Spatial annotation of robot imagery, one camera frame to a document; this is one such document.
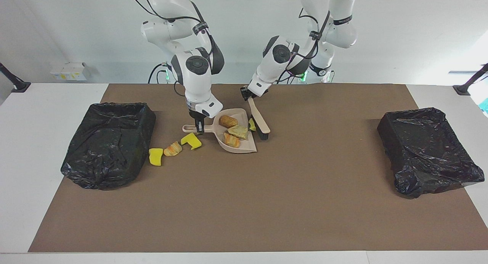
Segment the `yellow object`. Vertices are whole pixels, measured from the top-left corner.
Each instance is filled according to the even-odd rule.
[[[173,144],[169,145],[166,149],[164,149],[165,156],[175,156],[180,153],[183,148],[178,144],[178,141],[175,141]]]
[[[253,132],[256,132],[256,123],[254,123],[254,120],[251,118],[249,119],[249,129],[252,130]]]
[[[149,162],[154,166],[161,166],[163,149],[149,149]]]
[[[181,139],[182,145],[187,143],[190,144],[192,150],[200,148],[202,146],[202,142],[198,140],[197,136],[194,133],[191,133]]]

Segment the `dustpan handle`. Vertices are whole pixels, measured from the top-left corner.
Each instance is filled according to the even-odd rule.
[[[197,128],[193,125],[184,125],[181,129],[186,133],[197,132]],[[212,126],[204,126],[204,132],[213,132]]]

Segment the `bread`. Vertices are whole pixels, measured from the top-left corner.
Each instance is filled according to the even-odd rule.
[[[237,122],[237,119],[232,118],[230,116],[222,116],[218,120],[218,124],[225,127],[225,128],[232,128],[235,125],[237,125],[239,122]]]
[[[180,153],[183,148],[178,144],[178,142],[174,142],[173,144],[169,145],[166,149],[164,149],[165,156],[175,156]]]
[[[243,140],[247,140],[247,128],[241,125],[234,126],[227,130],[231,135]]]
[[[223,142],[227,146],[230,146],[232,148],[239,148],[239,146],[241,145],[241,141],[239,140],[239,138],[234,137],[234,136],[228,134],[227,132],[223,133],[223,137],[225,138]]]

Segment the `green light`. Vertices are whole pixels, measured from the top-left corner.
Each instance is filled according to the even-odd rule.
[[[308,71],[305,71],[305,73],[303,74],[303,77],[300,78],[300,81],[305,82],[305,80],[307,79],[307,74],[308,74]]]

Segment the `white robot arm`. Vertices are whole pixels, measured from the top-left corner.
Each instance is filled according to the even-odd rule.
[[[309,17],[310,36],[303,50],[282,36],[273,37],[263,52],[263,60],[253,74],[244,99],[261,97],[274,82],[281,82],[284,73],[297,77],[308,68],[324,76],[334,57],[333,45],[349,48],[356,43],[357,32],[351,24],[355,0],[300,0]]]
[[[204,132],[204,118],[213,118],[223,105],[212,94],[211,75],[218,74],[224,65],[222,52],[209,32],[197,6],[190,0],[146,0],[157,16],[145,21],[141,33],[160,47],[165,63],[173,71],[176,82],[185,87],[190,116],[195,119],[198,132]],[[201,47],[186,50],[178,39],[196,35]]]

